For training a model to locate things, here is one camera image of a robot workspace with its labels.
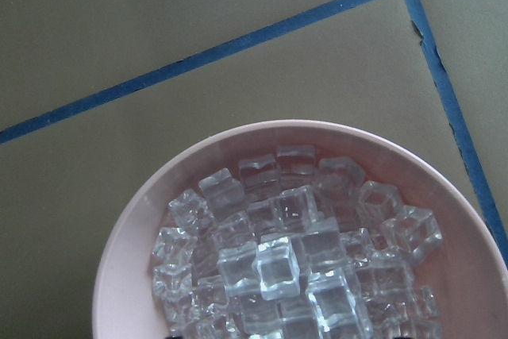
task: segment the pile of clear cubes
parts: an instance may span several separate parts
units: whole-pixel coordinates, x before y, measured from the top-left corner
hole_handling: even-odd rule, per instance
[[[152,293],[185,339],[441,337],[413,267],[439,247],[431,210],[311,145],[240,160],[169,202]]]

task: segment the bowl rim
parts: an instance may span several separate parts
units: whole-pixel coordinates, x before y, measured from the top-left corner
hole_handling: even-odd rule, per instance
[[[232,137],[234,135],[240,133],[248,133],[251,131],[258,131],[261,129],[274,129],[274,128],[285,128],[285,127],[299,127],[299,128],[321,128],[321,129],[333,129],[336,131],[340,131],[342,133],[352,134],[356,137],[362,137],[363,139],[367,139],[376,144],[380,144],[385,148],[389,148],[398,152],[399,154],[405,156],[409,161],[413,164],[422,167],[425,171],[427,171],[432,177],[441,183],[443,187],[445,187],[448,192],[456,199],[456,201],[467,211],[469,217],[471,217],[472,222],[478,228],[478,231],[482,234],[483,238],[486,240],[490,253],[495,259],[495,266],[498,268],[499,274],[502,274],[502,283],[505,288],[505,295],[508,298],[508,269],[504,263],[502,258],[502,254],[500,252],[499,247],[494,241],[494,238],[491,236],[490,231],[487,228],[487,225],[480,217],[480,215],[476,212],[475,208],[471,205],[471,203],[456,189],[456,187],[447,180],[438,170],[432,167],[430,164],[425,162],[422,158],[416,156],[412,152],[403,148],[402,146],[389,141],[383,137],[375,135],[373,133],[369,133],[362,129],[358,129],[355,127],[341,125],[334,122],[329,121],[316,121],[316,120],[306,120],[306,119],[281,119],[281,120],[273,120],[273,121],[259,121],[247,125],[237,126],[231,129],[227,129],[220,133],[216,133],[210,137],[207,137],[185,150],[181,151],[179,154],[174,156],[168,162],[166,162],[161,168],[159,168],[153,175],[151,175],[144,184],[138,189],[138,191],[134,194],[134,196],[130,199],[129,203],[125,206],[124,210],[121,212],[119,218],[114,224],[114,227],[108,237],[104,250],[102,251],[101,260],[98,266],[97,274],[95,277],[95,285],[94,285],[94,293],[92,300],[92,334],[93,338],[98,338],[98,322],[100,320],[99,317],[99,300],[98,296],[100,290],[102,289],[102,279],[105,276],[105,268],[106,264],[110,260],[110,254],[112,252],[112,247],[116,241],[116,237],[121,231],[122,226],[125,224],[129,216],[134,211],[134,206],[138,203],[140,198],[146,193],[146,191],[157,181],[159,180],[163,174],[167,173],[174,167],[178,162],[182,159],[188,157],[195,152],[198,152],[207,146],[212,145],[218,141],[223,141],[228,137]]]

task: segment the blue grout line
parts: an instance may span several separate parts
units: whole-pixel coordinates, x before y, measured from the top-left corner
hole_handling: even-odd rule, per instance
[[[23,121],[0,132],[0,144],[21,137],[38,129],[57,123],[69,117],[93,109],[117,98],[124,97],[146,87],[172,79],[183,73],[213,63],[232,54],[241,52],[266,41],[281,37],[296,29],[303,28],[317,21],[332,17],[351,8],[372,0],[333,0],[321,6],[299,13],[288,19],[279,21],[252,33],[248,33],[231,41],[207,49],[196,55],[187,57],[165,67],[140,75],[114,87],[81,98],[75,102],[61,106],[38,117]]]
[[[508,239],[506,238],[506,232],[503,228],[501,217],[495,205],[487,178],[483,173],[482,165],[476,153],[475,146],[473,145],[466,121],[460,110],[459,102],[453,91],[452,83],[441,62],[436,41],[434,40],[429,21],[425,15],[425,10],[421,4],[421,0],[406,0],[406,4],[414,24],[423,36],[421,47],[441,97],[448,122],[455,135],[456,143],[459,146],[469,179],[475,189],[479,204],[482,207],[483,216],[501,251],[505,264],[508,264]]]

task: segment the pink bowl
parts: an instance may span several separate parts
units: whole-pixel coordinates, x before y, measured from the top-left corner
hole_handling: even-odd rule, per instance
[[[106,244],[93,305],[95,339],[162,339],[148,272],[167,202],[239,159],[278,144],[314,144],[321,156],[351,156],[370,179],[397,185],[406,204],[434,210],[444,244],[416,268],[416,283],[435,291],[443,338],[506,337],[508,272],[487,227],[468,201],[426,162],[396,144],[321,121],[267,121],[201,141],[166,163],[134,195]]]

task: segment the gray tile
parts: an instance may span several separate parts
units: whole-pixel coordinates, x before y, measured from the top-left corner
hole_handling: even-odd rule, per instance
[[[476,206],[418,43],[404,1],[378,0],[1,145],[7,337],[89,337],[99,257],[126,203],[178,152],[237,125],[366,129]]]
[[[0,0],[0,129],[330,0]]]
[[[508,225],[506,0],[422,0],[495,201]]]

